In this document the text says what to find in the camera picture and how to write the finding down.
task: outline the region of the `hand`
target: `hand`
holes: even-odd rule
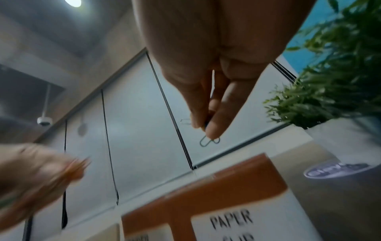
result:
[[[216,139],[315,0],[133,0],[150,55],[186,100],[192,126]],[[215,71],[215,90],[212,89]]]
[[[0,145],[0,231],[57,200],[86,165],[42,145]]]

